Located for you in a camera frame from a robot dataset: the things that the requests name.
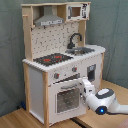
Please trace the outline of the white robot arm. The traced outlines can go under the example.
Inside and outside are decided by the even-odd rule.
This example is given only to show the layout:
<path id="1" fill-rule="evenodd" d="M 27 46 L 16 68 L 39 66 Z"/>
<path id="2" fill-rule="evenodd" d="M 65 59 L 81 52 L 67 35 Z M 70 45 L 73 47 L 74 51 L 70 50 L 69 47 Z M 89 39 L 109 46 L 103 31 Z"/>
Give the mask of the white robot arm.
<path id="1" fill-rule="evenodd" d="M 104 114 L 127 114 L 128 105 L 118 103 L 115 92 L 110 88 L 95 92 L 95 87 L 87 78 L 82 79 L 84 86 L 83 96 L 86 105 L 98 115 Z"/>

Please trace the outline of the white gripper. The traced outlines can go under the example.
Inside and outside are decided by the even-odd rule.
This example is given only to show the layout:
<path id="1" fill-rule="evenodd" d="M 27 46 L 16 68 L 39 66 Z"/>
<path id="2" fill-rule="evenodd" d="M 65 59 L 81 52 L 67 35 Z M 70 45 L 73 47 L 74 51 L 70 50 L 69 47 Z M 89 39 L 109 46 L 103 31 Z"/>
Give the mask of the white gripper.
<path id="1" fill-rule="evenodd" d="M 81 97 L 86 98 L 88 95 L 95 93 L 95 86 L 92 85 L 91 82 L 86 77 L 81 79 L 80 85 L 81 85 L 81 93 L 80 93 Z"/>

